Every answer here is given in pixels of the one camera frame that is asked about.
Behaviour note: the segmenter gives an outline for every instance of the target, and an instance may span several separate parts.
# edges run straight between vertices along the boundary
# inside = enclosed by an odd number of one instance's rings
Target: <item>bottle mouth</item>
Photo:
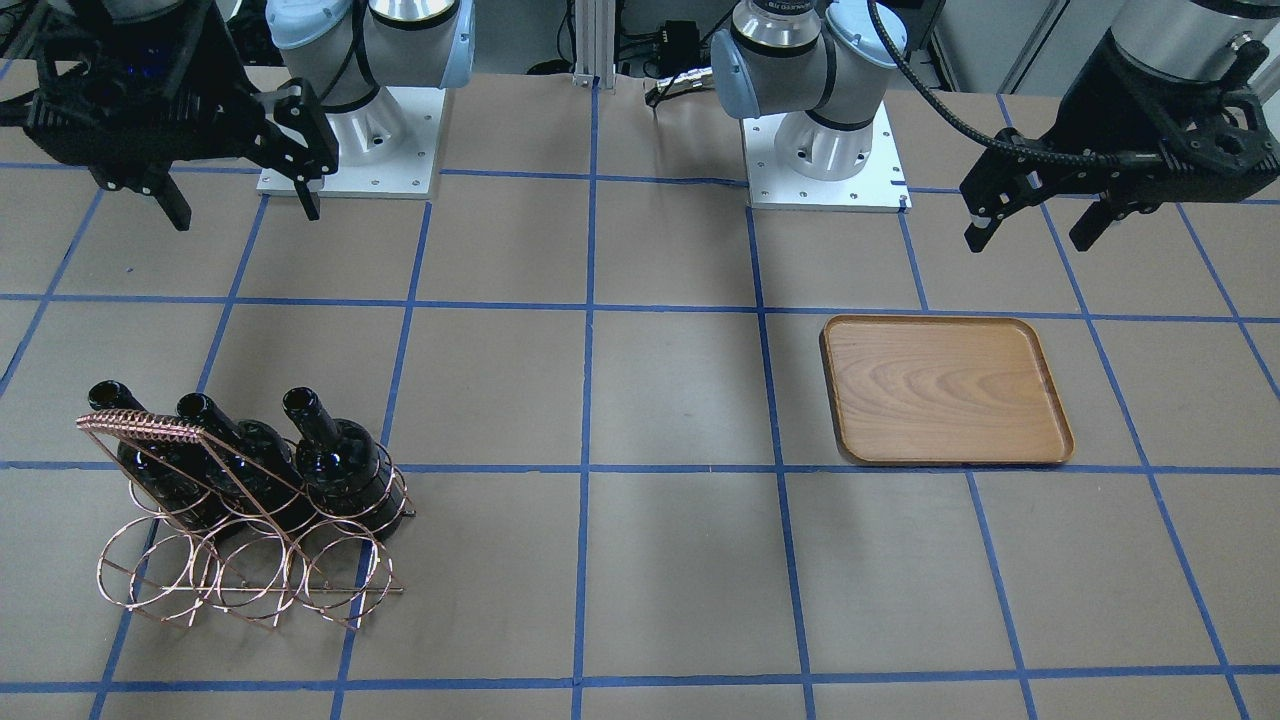
[[[124,397],[124,386],[118,380],[102,380],[88,391],[90,404],[104,407],[114,406],[122,397]]]
[[[209,409],[209,396],[192,392],[178,400],[178,414],[184,418],[200,415]]]
[[[320,404],[320,397],[308,387],[296,387],[284,393],[284,410],[307,410]]]

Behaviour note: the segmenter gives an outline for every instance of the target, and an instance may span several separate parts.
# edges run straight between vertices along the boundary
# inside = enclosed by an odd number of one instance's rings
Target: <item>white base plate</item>
[[[389,87],[410,135],[394,155],[371,165],[343,163],[338,149],[338,172],[325,176],[320,197],[389,197],[430,200],[435,190],[435,164],[440,150],[445,91],[438,87]],[[262,195],[294,195],[293,181],[275,170],[262,170],[257,179]]]
[[[888,113],[882,102],[873,120],[876,142],[867,163],[846,181],[818,181],[801,176],[783,163],[773,137],[786,115],[742,120],[746,178],[751,208],[762,210],[842,210],[850,213],[897,213],[911,209],[906,176],[897,156]]]

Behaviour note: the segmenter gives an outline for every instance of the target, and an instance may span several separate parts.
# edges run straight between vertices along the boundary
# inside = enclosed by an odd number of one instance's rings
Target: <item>wine bottle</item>
[[[284,413],[302,439],[293,455],[312,502],[348,518],[379,541],[399,527],[404,495],[392,482],[392,462],[364,427],[333,419],[311,388],[284,393]]]
[[[270,425],[259,420],[234,423],[212,398],[198,392],[184,395],[178,401],[178,416],[209,430],[233,448],[234,452],[219,451],[218,459],[206,454],[205,477],[220,492],[236,498],[237,511],[261,515],[265,510],[271,521],[291,537],[311,525],[315,507],[300,492],[302,478],[293,470],[289,446]],[[239,479],[248,497],[218,460]]]
[[[88,391],[93,410],[143,410],[124,383],[102,380]],[[205,451],[180,442],[120,442],[115,457],[124,471],[175,523],[204,534],[230,515],[221,498],[192,478],[205,477]]]

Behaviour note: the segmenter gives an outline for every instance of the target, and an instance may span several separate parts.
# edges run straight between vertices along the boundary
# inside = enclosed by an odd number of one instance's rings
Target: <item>wood grain surface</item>
[[[865,462],[1065,462],[1039,340],[1012,318],[840,315],[823,329],[841,442]]]

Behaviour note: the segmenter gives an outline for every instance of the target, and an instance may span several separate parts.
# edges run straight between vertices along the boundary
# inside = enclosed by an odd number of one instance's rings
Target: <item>gray floor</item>
[[[1087,255],[1055,200],[974,256],[978,149],[914,96],[913,211],[845,217],[748,210],[714,97],[639,95],[480,76],[435,202],[307,223],[204,164],[186,234],[0,135],[0,716],[1280,716],[1277,188]],[[1029,320],[1075,457],[851,464],[818,352],[845,310]],[[136,510],[72,425],[102,378],[282,428],[316,388],[408,473],[407,593],[352,635],[122,619],[93,559]]]

